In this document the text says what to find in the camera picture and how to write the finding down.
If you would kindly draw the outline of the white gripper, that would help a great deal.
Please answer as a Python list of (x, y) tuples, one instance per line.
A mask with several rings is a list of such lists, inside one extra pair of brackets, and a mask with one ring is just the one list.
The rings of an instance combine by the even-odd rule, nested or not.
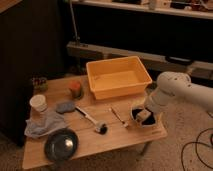
[(158, 95), (157, 91), (153, 91), (145, 100), (144, 107), (146, 110), (158, 114), (163, 110), (163, 106), (159, 104), (158, 100), (156, 99)]

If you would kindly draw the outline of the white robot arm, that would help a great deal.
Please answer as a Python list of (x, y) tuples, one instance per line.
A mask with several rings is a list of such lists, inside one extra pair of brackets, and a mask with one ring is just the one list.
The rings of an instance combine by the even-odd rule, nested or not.
[(158, 114), (175, 98), (185, 98), (213, 112), (213, 88), (194, 84), (186, 73), (162, 72), (157, 78), (156, 89), (146, 98), (146, 110)]

